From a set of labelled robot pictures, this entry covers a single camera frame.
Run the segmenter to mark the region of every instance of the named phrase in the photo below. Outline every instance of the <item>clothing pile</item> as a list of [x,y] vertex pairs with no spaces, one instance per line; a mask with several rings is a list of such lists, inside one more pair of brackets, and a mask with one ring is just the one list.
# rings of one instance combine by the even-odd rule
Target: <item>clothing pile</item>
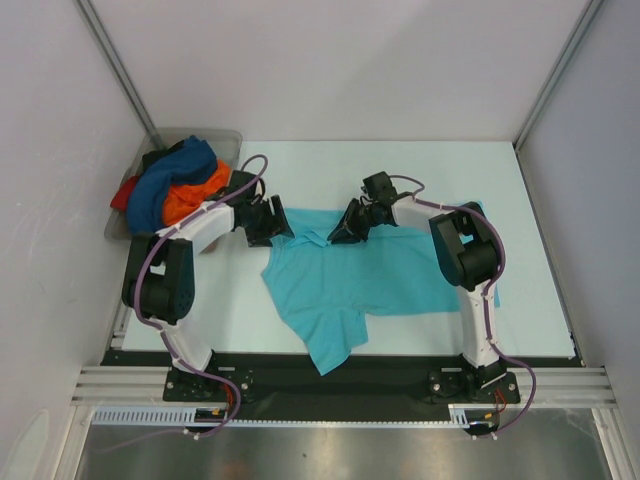
[[126,212],[129,230],[156,232],[194,212],[229,183],[231,168],[206,140],[191,136],[142,157],[143,172],[118,190],[111,207]]

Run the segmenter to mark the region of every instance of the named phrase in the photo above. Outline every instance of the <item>blue clothing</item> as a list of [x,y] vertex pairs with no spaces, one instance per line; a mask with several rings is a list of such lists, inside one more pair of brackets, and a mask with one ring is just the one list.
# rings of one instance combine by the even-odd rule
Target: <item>blue clothing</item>
[[366,243],[331,245],[327,236],[343,213],[287,209],[296,237],[273,239],[262,272],[280,317],[305,342],[321,375],[367,342],[365,313],[460,310],[430,235],[384,225]]
[[155,232],[166,227],[162,207],[171,185],[201,185],[218,168],[218,160],[209,144],[191,136],[175,153],[161,158],[140,177],[129,203],[127,223],[132,234]]

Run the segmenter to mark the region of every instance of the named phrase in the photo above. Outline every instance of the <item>cable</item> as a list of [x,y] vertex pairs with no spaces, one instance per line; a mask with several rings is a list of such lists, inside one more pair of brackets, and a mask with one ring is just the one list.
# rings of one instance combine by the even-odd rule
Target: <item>cable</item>
[[[200,208],[200,209],[196,210],[191,215],[189,215],[186,218],[184,218],[177,225],[174,225],[169,231],[167,231],[164,235],[162,235],[158,239],[156,244],[153,246],[153,248],[151,249],[151,251],[147,255],[147,258],[145,258],[144,262],[142,263],[142,268],[140,269],[140,273],[138,274],[138,278],[136,280],[136,286],[135,286],[134,293],[133,293],[133,309],[136,312],[136,317],[144,325],[147,325],[149,327],[155,328],[156,330],[160,331],[160,337],[162,338],[162,341],[163,341],[166,349],[169,351],[169,354],[171,355],[171,358],[173,360],[176,360],[182,367],[184,367],[186,370],[190,371],[191,373],[193,373],[195,375],[199,375],[201,377],[208,378],[210,380],[214,380],[214,381],[219,382],[219,383],[222,383],[223,385],[226,385],[226,386],[230,387],[231,390],[235,393],[235,396],[236,396],[235,408],[231,411],[231,413],[229,415],[227,415],[227,417],[222,422],[220,422],[218,425],[216,425],[214,428],[212,428],[208,432],[195,434],[193,436],[193,438],[196,439],[196,440],[198,438],[207,438],[207,437],[211,437],[212,435],[215,435],[222,427],[224,427],[227,423],[229,423],[231,420],[233,420],[235,418],[235,416],[238,413],[238,410],[240,409],[240,403],[241,403],[240,390],[238,389],[238,387],[233,382],[227,380],[226,378],[220,377],[218,375],[213,375],[213,374],[210,374],[210,373],[207,373],[207,372],[203,372],[201,370],[198,370],[198,369],[192,367],[191,365],[189,365],[183,359],[180,358],[180,356],[178,355],[178,352],[175,350],[173,345],[171,345],[171,342],[170,342],[169,338],[167,337],[166,332],[164,332],[164,329],[163,329],[162,325],[160,325],[159,323],[157,323],[157,322],[155,322],[155,321],[153,321],[151,319],[148,319],[148,318],[144,317],[144,315],[142,313],[142,309],[140,307],[140,296],[141,296],[141,293],[142,293],[142,283],[144,282],[144,277],[146,276],[147,271],[149,270],[149,267],[151,266],[151,262],[153,261],[153,258],[156,256],[156,254],[158,253],[158,251],[160,250],[162,245],[169,239],[169,237],[171,237],[172,235],[174,235],[175,233],[180,231],[182,228],[184,228],[187,225],[189,225],[191,222],[193,222],[194,220],[196,220],[197,218],[199,218],[201,215],[205,214],[206,212],[210,212],[211,210],[213,210],[214,208],[217,208],[218,206],[220,206],[221,204],[227,202],[228,200],[231,200],[232,198],[234,198],[234,197],[240,195],[241,193],[247,191],[253,185],[258,183],[258,181],[261,180],[262,175],[264,175],[264,172],[266,171],[267,166],[269,165],[269,159],[265,155],[258,154],[258,155],[254,155],[254,156],[250,157],[242,165],[242,170],[244,170],[245,167],[247,165],[249,165],[249,163],[251,163],[253,160],[255,160],[257,158],[261,158],[264,161],[264,164],[263,164],[262,168],[260,169],[260,171],[256,174],[256,176],[254,178],[252,178],[246,185],[243,185],[238,190],[236,190],[233,193],[230,193],[229,195],[223,196],[222,198],[220,198],[219,200],[215,201],[214,203],[212,203],[211,205],[207,206],[206,208],[204,208],[204,209]],[[96,452],[96,453],[110,453],[110,452],[113,452],[115,450],[119,450],[120,448],[136,444],[136,443],[141,442],[143,440],[147,440],[147,439],[150,439],[150,438],[158,437],[158,436],[169,434],[169,433],[184,433],[184,430],[182,430],[182,429],[174,429],[174,428],[166,429],[166,430],[160,430],[158,432],[152,432],[152,433],[149,433],[149,434],[146,434],[146,435],[142,435],[142,436],[134,438],[132,440],[127,440],[125,442],[119,443],[117,445],[113,445],[113,446],[108,447],[108,448],[94,450],[94,452]]]
[[499,388],[496,389],[496,391],[493,394],[496,397],[496,405],[498,404],[498,399],[502,402],[502,408],[496,408],[497,410],[496,413],[499,415],[507,409],[507,399],[504,398],[504,395],[502,394]]
[[418,189],[416,191],[414,191],[411,195],[413,195],[414,197],[419,194],[420,192],[422,192],[424,190],[424,183],[422,183],[420,180],[416,180],[413,177],[408,177],[406,175],[389,175],[389,178],[401,178],[402,180],[408,180],[412,183],[415,183],[416,185],[418,185]]
[[[409,180],[413,183],[415,183],[416,185],[420,185],[421,188],[419,190],[417,190],[416,192],[420,192],[422,190],[424,190],[424,184],[422,182],[420,182],[419,180],[416,180],[415,178],[411,178],[405,175],[390,175],[390,178],[402,178],[404,180]],[[475,210],[472,210],[470,208],[466,208],[466,207],[456,207],[453,205],[442,205],[439,203],[434,203],[434,202],[429,202],[427,200],[420,200],[418,198],[415,198],[416,203],[418,203],[419,205],[424,205],[427,207],[431,207],[431,208],[435,208],[438,210],[444,210],[444,211],[457,211],[457,212],[464,212],[467,213],[469,215],[472,215],[473,217],[477,218],[478,220],[480,220],[491,232],[491,234],[493,235],[493,237],[496,239],[496,242],[498,244],[498,270],[496,272],[495,277],[493,277],[484,287],[483,291],[482,291],[482,296],[483,296],[483,313],[484,313],[484,326],[485,326],[485,330],[486,330],[486,335],[487,335],[487,341],[489,342],[489,344],[491,345],[491,348],[493,349],[494,352],[496,352],[496,354],[498,354],[498,356],[500,358],[502,358],[504,361],[509,362],[511,364],[517,365],[519,367],[524,368],[529,375],[531,376],[531,393],[529,394],[529,398],[527,399],[527,402],[525,403],[524,407],[522,408],[522,410],[520,410],[520,412],[518,412],[518,414],[515,416],[515,418],[513,420],[511,420],[509,423],[507,423],[506,425],[502,426],[501,428],[499,428],[497,430],[497,432],[501,432],[503,430],[506,430],[507,428],[511,428],[513,425],[515,425],[517,422],[519,422],[522,417],[524,416],[525,413],[527,413],[529,411],[529,409],[531,408],[531,405],[533,404],[533,399],[536,395],[536,389],[538,386],[538,382],[537,382],[537,378],[536,378],[536,373],[533,371],[533,369],[527,365],[525,362],[522,362],[516,358],[510,357],[506,354],[504,354],[502,352],[502,350],[500,350],[498,348],[498,346],[496,345],[496,340],[493,337],[493,332],[491,331],[491,323],[490,323],[490,318],[489,318],[489,300],[488,300],[488,293],[489,293],[489,289],[498,281],[498,279],[502,276],[502,273],[504,272],[504,268],[505,265],[507,263],[507,256],[504,250],[504,244],[502,243],[502,239],[500,238],[500,235],[498,234],[498,231],[495,229],[495,227],[491,224],[491,222],[489,222],[489,220],[487,220],[487,218],[476,212]]]

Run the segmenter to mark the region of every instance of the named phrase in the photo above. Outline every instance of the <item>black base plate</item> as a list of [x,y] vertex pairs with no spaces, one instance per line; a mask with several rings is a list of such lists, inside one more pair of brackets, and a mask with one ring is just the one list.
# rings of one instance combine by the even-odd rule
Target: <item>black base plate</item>
[[495,392],[505,397],[509,404],[520,403],[520,390],[516,376],[512,372],[482,389],[470,388],[465,380],[464,371],[434,371],[429,373],[430,401],[434,404],[445,403],[496,403]]

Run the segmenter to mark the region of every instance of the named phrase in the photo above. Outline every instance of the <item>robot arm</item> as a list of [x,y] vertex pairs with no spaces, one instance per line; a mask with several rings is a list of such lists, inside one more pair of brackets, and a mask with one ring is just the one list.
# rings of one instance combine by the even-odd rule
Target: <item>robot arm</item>
[[[240,189],[255,175],[235,170],[225,195]],[[145,318],[162,327],[178,358],[196,370],[205,370],[211,359],[211,347],[202,340],[195,318],[189,311],[195,297],[194,256],[221,236],[242,227],[249,246],[270,246],[276,235],[293,236],[277,195],[264,197],[264,184],[257,183],[242,195],[211,209],[213,201],[204,202],[191,214],[184,227],[162,245],[144,277],[140,307]],[[145,259],[159,238],[175,226],[156,233],[140,233],[133,237],[122,287],[122,301],[133,307],[138,275]],[[174,359],[174,366],[185,370]]]
[[[456,287],[460,300],[462,356],[467,365],[465,370],[472,377],[469,388],[480,390],[501,380],[506,374],[506,365],[492,348],[485,325],[486,320],[490,331],[495,332],[495,285],[486,294],[488,319],[485,319],[483,308],[483,291],[496,275],[499,264],[496,239],[490,230],[469,213],[443,213],[440,209],[419,204],[410,193],[398,194],[385,172],[365,179],[363,191],[370,203],[351,200],[340,223],[329,235],[329,241],[367,241],[370,228],[382,224],[414,227],[430,233],[440,270]],[[477,203],[463,206],[484,216]]]

